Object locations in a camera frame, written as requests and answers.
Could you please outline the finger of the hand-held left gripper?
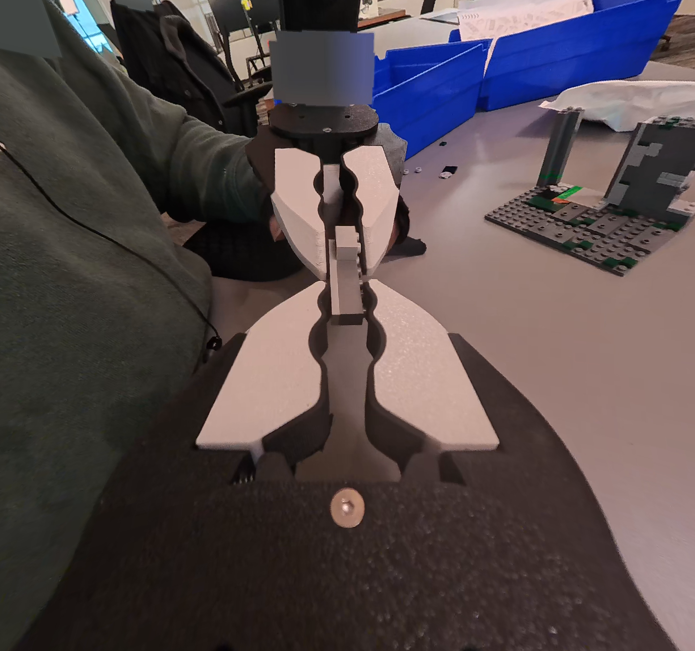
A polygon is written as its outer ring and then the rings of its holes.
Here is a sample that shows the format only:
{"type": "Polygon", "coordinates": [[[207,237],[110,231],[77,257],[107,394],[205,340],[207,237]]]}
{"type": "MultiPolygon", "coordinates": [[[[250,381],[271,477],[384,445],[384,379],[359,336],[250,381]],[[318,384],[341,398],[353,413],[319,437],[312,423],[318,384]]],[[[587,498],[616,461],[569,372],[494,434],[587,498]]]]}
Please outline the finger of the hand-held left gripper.
{"type": "Polygon", "coordinates": [[[336,204],[324,200],[320,158],[298,148],[274,151],[274,215],[292,250],[319,280],[329,277],[329,241],[335,239],[336,204]]]}
{"type": "Polygon", "coordinates": [[[388,252],[399,191],[381,146],[354,148],[343,154],[342,164],[355,180],[363,273],[370,278],[388,252]]]}

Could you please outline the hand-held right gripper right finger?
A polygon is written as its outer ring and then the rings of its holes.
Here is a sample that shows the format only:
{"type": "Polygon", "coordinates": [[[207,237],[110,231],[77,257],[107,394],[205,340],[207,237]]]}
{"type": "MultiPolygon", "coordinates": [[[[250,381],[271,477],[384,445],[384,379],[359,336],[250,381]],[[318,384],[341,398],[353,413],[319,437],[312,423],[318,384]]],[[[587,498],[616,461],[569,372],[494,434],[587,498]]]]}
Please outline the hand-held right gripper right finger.
{"type": "Polygon", "coordinates": [[[375,278],[363,293],[371,444],[383,452],[497,449],[497,433],[446,329],[375,278]]]}

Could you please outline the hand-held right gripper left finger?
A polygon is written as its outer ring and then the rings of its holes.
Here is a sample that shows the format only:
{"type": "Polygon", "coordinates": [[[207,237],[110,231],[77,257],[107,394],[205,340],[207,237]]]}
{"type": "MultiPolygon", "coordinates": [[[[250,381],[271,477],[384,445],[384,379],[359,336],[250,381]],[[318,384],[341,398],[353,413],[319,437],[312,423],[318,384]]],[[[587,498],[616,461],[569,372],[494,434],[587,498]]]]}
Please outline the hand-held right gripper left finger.
{"type": "Polygon", "coordinates": [[[200,449],[318,452],[332,427],[327,350],[329,291],[316,282],[246,333],[196,439],[200,449]]]}

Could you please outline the light grey square brick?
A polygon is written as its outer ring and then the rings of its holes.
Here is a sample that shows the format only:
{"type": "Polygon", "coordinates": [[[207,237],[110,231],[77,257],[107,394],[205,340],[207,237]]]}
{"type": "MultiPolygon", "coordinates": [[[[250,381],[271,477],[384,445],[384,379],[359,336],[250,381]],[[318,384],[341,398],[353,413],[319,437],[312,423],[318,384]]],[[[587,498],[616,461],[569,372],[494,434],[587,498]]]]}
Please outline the light grey square brick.
{"type": "Polygon", "coordinates": [[[338,262],[356,262],[361,252],[359,233],[352,225],[337,225],[335,227],[335,250],[338,262]]]}

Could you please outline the dark grey long brick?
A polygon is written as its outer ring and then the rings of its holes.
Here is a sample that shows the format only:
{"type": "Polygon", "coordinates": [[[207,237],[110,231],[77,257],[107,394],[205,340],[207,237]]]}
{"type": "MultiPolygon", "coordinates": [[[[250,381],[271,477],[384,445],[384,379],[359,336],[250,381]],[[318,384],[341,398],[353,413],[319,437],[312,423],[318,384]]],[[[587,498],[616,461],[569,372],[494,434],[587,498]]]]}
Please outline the dark grey long brick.
{"type": "Polygon", "coordinates": [[[335,248],[329,254],[329,289],[331,322],[334,325],[361,325],[364,307],[361,291],[361,268],[357,256],[339,259],[335,248]]]}

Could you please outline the grey desk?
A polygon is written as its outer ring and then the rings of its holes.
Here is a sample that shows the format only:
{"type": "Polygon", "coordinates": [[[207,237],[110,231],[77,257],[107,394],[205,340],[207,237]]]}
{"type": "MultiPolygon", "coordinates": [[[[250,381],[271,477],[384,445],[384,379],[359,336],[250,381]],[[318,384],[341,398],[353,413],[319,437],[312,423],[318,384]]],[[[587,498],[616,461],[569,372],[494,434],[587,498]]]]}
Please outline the grey desk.
{"type": "Polygon", "coordinates": [[[476,114],[408,162],[421,257],[378,278],[460,334],[543,414],[644,599],[694,649],[694,225],[620,278],[484,221],[532,186],[536,102],[476,114]],[[445,166],[458,169],[442,180],[445,166]],[[422,167],[422,172],[414,172],[422,167]]]}

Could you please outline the black office chair seat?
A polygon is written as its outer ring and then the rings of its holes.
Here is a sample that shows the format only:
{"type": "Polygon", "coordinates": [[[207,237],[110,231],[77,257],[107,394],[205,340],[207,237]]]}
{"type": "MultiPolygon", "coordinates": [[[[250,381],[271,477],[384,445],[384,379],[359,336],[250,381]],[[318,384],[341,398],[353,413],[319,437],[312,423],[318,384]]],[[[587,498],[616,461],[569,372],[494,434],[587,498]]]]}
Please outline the black office chair seat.
{"type": "Polygon", "coordinates": [[[207,223],[184,248],[201,257],[218,278],[274,282],[305,269],[286,240],[273,241],[258,223],[207,223]]]}

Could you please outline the blue divided plastic bin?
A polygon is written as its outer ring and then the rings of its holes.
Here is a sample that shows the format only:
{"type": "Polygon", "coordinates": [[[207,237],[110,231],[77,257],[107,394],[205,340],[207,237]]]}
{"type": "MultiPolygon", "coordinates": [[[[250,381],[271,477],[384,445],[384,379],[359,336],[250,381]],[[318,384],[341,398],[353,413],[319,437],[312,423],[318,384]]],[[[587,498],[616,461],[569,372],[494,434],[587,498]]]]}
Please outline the blue divided plastic bin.
{"type": "Polygon", "coordinates": [[[375,60],[372,108],[411,158],[474,114],[490,40],[389,50],[375,60]]]}

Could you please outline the small brown table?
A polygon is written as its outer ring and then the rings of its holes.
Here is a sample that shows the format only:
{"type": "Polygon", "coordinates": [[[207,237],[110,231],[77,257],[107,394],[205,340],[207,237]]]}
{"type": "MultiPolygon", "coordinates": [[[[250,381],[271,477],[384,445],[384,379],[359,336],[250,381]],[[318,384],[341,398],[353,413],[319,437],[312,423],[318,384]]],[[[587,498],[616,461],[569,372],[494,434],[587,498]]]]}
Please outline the small brown table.
{"type": "Polygon", "coordinates": [[[365,31],[390,22],[402,21],[408,18],[410,18],[410,15],[405,9],[379,7],[377,16],[359,20],[358,30],[365,31]]]}

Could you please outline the dark jacket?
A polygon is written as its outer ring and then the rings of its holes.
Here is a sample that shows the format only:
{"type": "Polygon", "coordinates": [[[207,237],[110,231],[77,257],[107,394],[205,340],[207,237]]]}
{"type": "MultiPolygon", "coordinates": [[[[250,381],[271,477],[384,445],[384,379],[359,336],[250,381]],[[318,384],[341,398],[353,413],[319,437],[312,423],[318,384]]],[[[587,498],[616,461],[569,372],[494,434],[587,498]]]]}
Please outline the dark jacket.
{"type": "Polygon", "coordinates": [[[112,0],[110,11],[127,73],[136,84],[223,133],[256,135],[257,101],[246,98],[224,107],[245,87],[175,5],[165,1],[142,12],[112,0]]]}

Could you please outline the person's green sweater torso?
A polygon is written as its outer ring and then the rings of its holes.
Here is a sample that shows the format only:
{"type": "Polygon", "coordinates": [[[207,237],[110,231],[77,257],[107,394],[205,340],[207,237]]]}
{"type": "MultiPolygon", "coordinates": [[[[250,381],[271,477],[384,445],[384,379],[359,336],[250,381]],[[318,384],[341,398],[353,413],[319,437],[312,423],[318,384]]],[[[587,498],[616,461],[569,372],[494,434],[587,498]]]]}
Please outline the person's green sweater torso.
{"type": "Polygon", "coordinates": [[[210,294],[117,144],[127,77],[39,3],[59,57],[1,52],[2,650],[47,603],[113,465],[194,369],[210,294]]]}

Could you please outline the grey brick model on baseplate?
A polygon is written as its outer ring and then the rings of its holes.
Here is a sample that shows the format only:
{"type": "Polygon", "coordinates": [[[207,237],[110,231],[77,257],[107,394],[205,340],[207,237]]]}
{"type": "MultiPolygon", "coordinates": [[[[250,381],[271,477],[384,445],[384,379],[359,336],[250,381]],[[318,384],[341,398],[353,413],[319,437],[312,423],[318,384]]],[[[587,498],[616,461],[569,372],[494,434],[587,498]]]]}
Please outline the grey brick model on baseplate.
{"type": "Polygon", "coordinates": [[[694,118],[640,122],[600,193],[561,181],[584,117],[557,112],[533,188],[485,220],[617,276],[642,263],[694,222],[694,118]]]}

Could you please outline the white printed paper sheets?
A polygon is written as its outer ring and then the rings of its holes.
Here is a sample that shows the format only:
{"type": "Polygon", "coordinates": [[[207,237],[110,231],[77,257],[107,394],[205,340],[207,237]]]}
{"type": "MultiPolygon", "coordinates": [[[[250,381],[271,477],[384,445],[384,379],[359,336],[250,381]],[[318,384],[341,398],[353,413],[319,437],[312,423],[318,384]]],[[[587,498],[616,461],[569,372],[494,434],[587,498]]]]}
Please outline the white printed paper sheets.
{"type": "Polygon", "coordinates": [[[459,38],[497,39],[593,12],[593,0],[465,1],[457,13],[459,38]]]}

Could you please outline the white paper bag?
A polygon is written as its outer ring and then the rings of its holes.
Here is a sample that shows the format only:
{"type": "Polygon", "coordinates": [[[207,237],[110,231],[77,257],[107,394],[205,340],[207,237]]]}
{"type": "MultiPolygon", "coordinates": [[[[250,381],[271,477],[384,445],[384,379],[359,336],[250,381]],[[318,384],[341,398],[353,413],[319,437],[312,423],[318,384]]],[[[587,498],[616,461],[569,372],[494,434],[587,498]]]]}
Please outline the white paper bag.
{"type": "Polygon", "coordinates": [[[585,120],[603,123],[615,132],[630,132],[655,117],[693,118],[694,82],[594,82],[562,91],[539,107],[555,111],[581,108],[585,120]]]}

